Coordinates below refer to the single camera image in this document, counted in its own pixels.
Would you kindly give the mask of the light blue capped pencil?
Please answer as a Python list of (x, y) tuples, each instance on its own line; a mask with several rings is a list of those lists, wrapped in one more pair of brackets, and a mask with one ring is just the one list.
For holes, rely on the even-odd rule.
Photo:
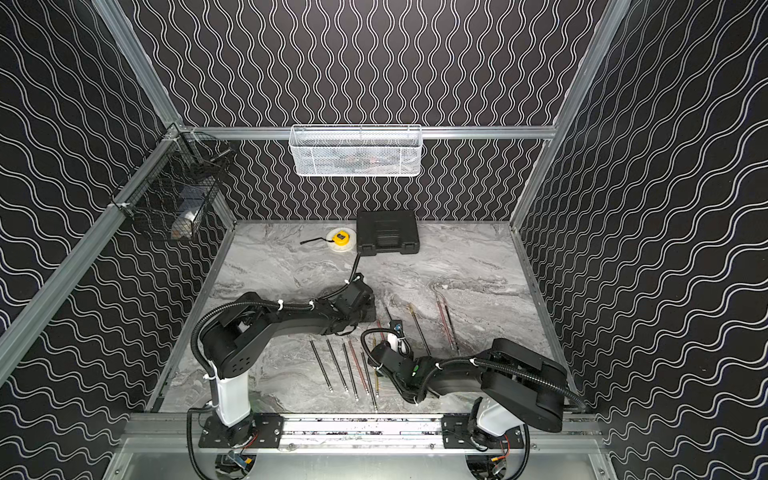
[(374, 385), (373, 385), (373, 380), (372, 380), (371, 375), (370, 375), (370, 370), (369, 370), (369, 366), (368, 366), (368, 363), (367, 363), (367, 359), (366, 359), (366, 356), (365, 356), (364, 353), (361, 353), (361, 363), (362, 363), (362, 369), (363, 369), (363, 372), (364, 372), (364, 378), (365, 378), (366, 385), (367, 385), (367, 388), (368, 388), (368, 393), (369, 393), (369, 396), (371, 398), (371, 404), (372, 404), (372, 407), (373, 407), (373, 411), (375, 413), (378, 413), (379, 410), (378, 410), (377, 397), (376, 397), (376, 393), (375, 393), (375, 389), (374, 389)]

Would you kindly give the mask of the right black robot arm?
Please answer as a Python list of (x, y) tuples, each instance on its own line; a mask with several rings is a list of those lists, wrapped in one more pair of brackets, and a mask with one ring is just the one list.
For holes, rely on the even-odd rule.
[(367, 365), (409, 404), (430, 395), (477, 393), (468, 417), (445, 427), (443, 436), (479, 451), (507, 446), (507, 435), (525, 428), (558, 433), (567, 408), (588, 409), (569, 388), (564, 367), (505, 338), (494, 339), (479, 353), (453, 358), (415, 357), (402, 336), (363, 350)]

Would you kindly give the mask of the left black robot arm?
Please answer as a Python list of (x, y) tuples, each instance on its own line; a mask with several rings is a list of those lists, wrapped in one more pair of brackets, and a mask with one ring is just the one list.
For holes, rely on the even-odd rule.
[(211, 406), (225, 427), (252, 418), (249, 371), (269, 342), (286, 335), (345, 336), (376, 319), (375, 295), (358, 271), (356, 257), (345, 283), (299, 303), (270, 301), (255, 292), (201, 317), (189, 348), (211, 387)]

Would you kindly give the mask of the yellow white tape measure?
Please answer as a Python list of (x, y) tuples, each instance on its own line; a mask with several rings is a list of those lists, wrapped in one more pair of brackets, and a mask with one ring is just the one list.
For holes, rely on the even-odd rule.
[(335, 228), (323, 237), (302, 240), (300, 245), (324, 243), (332, 252), (345, 253), (357, 249), (357, 234), (351, 228)]

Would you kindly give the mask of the black plastic tool case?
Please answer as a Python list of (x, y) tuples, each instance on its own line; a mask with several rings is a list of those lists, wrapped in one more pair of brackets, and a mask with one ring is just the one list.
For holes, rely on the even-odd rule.
[(412, 210), (361, 211), (356, 218), (357, 253), (376, 256), (383, 253), (417, 254), (420, 239)]

